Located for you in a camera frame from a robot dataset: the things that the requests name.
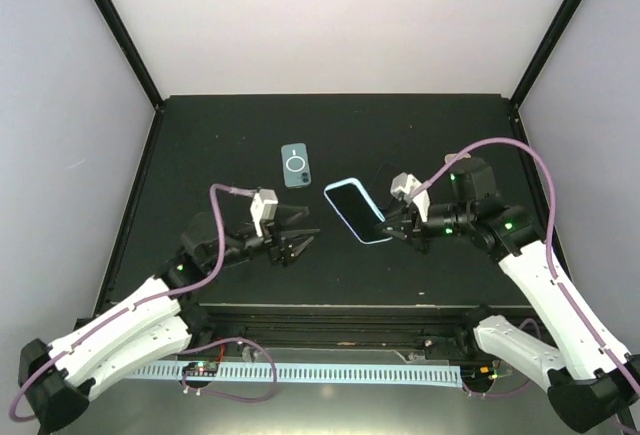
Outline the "light blue phone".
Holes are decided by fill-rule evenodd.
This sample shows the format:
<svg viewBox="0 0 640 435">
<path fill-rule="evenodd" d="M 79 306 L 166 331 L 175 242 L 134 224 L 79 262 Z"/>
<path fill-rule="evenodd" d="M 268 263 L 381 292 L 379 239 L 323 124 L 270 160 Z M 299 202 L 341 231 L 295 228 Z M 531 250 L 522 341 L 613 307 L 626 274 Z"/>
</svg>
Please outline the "light blue phone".
<svg viewBox="0 0 640 435">
<path fill-rule="evenodd" d="M 391 237 L 379 227 L 386 222 L 360 180 L 354 177 L 328 184 L 323 194 L 355 238 L 365 245 L 384 243 Z"/>
</svg>

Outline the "right circuit board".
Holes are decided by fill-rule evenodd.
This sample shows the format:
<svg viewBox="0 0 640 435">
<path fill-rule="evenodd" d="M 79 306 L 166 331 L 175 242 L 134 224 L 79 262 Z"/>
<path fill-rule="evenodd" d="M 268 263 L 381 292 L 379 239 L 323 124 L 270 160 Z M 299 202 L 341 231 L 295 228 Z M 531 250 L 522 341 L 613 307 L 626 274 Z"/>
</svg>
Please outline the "right circuit board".
<svg viewBox="0 0 640 435">
<path fill-rule="evenodd" d="M 470 378 L 474 381 L 478 380 L 497 380 L 511 376 L 513 370 L 510 365 L 498 363 L 494 365 L 482 365 L 474 367 Z"/>
</svg>

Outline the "black aluminium front rail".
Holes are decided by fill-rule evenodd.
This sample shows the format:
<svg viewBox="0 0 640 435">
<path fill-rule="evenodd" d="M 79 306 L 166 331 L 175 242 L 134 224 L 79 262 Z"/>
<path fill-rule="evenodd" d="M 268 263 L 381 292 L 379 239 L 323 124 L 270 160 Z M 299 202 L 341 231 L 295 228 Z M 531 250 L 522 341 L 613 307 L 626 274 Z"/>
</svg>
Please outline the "black aluminium front rail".
<svg viewBox="0 0 640 435">
<path fill-rule="evenodd" d="M 189 346 L 199 347 L 217 339 L 250 339 L 266 348 L 424 350 L 431 341 L 451 357 L 474 358 L 478 346 L 474 329 L 488 317 L 501 315 L 512 323 L 527 317 L 541 324 L 542 340 L 565 349 L 570 341 L 594 340 L 594 321 L 568 307 L 555 313 L 525 306 L 320 306 L 320 305 L 207 305 L 183 307 L 148 323 L 138 322 L 140 308 L 99 330 L 113 333 L 117 327 L 160 329 L 178 321 L 191 336 Z"/>
</svg>

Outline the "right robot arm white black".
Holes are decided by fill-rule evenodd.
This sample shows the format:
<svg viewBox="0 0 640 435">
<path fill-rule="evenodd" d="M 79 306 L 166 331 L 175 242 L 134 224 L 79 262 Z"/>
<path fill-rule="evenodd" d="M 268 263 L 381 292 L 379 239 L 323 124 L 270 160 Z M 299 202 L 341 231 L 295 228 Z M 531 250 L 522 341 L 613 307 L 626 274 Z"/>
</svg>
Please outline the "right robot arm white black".
<svg viewBox="0 0 640 435">
<path fill-rule="evenodd" d="M 504 203 L 492 168 L 464 157 L 448 170 L 452 201 L 431 202 L 420 181 L 401 173 L 396 202 L 379 231 L 425 253 L 437 237 L 460 236 L 485 252 L 526 297 L 552 344 L 513 326 L 488 307 L 467 315 L 454 334 L 457 351 L 504 360 L 539 386 L 558 417 L 585 433 L 639 399 L 639 357 L 599 320 L 548 250 L 528 212 Z"/>
</svg>

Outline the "circuit board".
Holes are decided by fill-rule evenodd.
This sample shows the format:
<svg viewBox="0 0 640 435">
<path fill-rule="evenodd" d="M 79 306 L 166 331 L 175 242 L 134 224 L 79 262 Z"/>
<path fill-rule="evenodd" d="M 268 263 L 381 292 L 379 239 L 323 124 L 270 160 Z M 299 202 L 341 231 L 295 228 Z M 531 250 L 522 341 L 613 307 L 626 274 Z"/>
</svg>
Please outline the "circuit board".
<svg viewBox="0 0 640 435">
<path fill-rule="evenodd" d="M 510 365 L 498 363 L 494 365 L 482 365 L 474 367 L 470 378 L 474 381 L 478 380 L 497 380 L 511 376 L 513 370 Z"/>
<path fill-rule="evenodd" d="M 182 368 L 183 377 L 212 378 L 218 371 L 219 364 L 215 361 L 191 361 Z"/>
</svg>

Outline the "dark blue phone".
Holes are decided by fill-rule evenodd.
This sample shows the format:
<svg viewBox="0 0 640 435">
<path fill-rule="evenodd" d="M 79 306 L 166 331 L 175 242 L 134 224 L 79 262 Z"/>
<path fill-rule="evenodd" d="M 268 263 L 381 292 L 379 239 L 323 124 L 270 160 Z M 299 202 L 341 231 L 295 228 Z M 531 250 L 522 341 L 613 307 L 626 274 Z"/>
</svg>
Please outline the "dark blue phone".
<svg viewBox="0 0 640 435">
<path fill-rule="evenodd" d="M 386 211 L 393 205 L 395 198 L 391 194 L 392 181 L 402 172 L 402 168 L 389 162 L 382 162 L 378 167 L 369 191 L 381 211 Z"/>
</svg>

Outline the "left black frame post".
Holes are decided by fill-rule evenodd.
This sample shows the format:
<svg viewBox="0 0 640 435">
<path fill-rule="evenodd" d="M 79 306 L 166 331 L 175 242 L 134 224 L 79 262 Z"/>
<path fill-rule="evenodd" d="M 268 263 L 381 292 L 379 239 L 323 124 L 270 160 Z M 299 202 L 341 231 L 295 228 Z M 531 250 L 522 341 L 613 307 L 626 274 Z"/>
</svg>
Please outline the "left black frame post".
<svg viewBox="0 0 640 435">
<path fill-rule="evenodd" d="M 93 2 L 106 22 L 152 107 L 156 111 L 162 110 L 164 108 L 164 99 L 154 83 L 113 0 L 93 0 Z"/>
</svg>

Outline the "left circuit board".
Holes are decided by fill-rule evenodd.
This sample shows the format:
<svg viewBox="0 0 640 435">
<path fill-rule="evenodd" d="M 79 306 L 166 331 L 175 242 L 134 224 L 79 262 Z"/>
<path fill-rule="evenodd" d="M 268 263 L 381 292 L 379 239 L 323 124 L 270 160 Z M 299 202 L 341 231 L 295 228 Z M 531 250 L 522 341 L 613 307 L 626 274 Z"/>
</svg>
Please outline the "left circuit board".
<svg viewBox="0 0 640 435">
<path fill-rule="evenodd" d="M 218 371 L 219 364 L 215 361 L 191 361 L 182 368 L 183 377 L 212 378 Z"/>
</svg>

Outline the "right black frame post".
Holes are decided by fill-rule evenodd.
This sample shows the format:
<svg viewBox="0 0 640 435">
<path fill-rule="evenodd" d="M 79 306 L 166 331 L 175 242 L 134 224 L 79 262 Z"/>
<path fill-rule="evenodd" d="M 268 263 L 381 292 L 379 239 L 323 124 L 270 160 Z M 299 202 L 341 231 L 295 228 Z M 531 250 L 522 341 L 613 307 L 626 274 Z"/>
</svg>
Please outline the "right black frame post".
<svg viewBox="0 0 640 435">
<path fill-rule="evenodd" d="M 562 0 L 509 101 L 520 109 L 583 0 Z"/>
</svg>

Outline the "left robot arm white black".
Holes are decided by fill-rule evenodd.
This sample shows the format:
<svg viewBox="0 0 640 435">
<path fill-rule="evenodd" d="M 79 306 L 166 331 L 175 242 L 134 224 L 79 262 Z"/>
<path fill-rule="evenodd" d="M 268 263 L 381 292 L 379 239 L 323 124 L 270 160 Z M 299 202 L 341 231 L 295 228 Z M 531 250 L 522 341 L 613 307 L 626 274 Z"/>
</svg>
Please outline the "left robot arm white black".
<svg viewBox="0 0 640 435">
<path fill-rule="evenodd" d="M 27 401 L 45 433 L 76 421 L 116 382 L 166 356 L 207 352 L 215 330 L 195 293 L 229 265 L 264 254 L 286 267 L 317 235 L 296 228 L 309 211 L 284 205 L 229 233 L 212 212 L 197 214 L 181 246 L 156 273 L 119 304 L 51 342 L 25 344 L 19 357 L 16 402 Z"/>
</svg>

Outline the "black frame post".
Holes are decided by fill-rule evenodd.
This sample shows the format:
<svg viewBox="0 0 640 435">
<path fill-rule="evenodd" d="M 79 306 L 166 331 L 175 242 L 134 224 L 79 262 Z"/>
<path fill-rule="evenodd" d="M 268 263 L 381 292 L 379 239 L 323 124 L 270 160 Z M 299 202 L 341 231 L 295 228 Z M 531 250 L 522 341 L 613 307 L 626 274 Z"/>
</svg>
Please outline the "black frame post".
<svg viewBox="0 0 640 435">
<path fill-rule="evenodd" d="M 562 0 L 509 101 L 520 109 L 583 0 Z"/>
<path fill-rule="evenodd" d="M 164 108 L 164 99 L 154 83 L 113 0 L 93 0 L 93 2 L 106 22 L 152 107 L 156 111 L 162 110 Z"/>
</svg>

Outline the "beige phone case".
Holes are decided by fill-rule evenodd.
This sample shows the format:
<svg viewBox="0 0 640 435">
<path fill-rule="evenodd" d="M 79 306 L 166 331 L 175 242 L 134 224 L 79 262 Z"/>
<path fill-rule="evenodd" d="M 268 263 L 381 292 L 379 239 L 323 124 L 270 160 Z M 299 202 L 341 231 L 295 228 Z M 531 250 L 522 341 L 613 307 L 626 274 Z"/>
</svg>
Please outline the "beige phone case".
<svg viewBox="0 0 640 435">
<path fill-rule="evenodd" d="M 452 161 L 458 161 L 458 160 L 462 160 L 462 159 L 469 159 L 471 157 L 471 155 L 469 153 L 462 153 L 462 154 L 458 154 L 458 153 L 449 153 L 446 154 L 444 157 L 444 162 L 445 163 L 449 163 Z"/>
</svg>

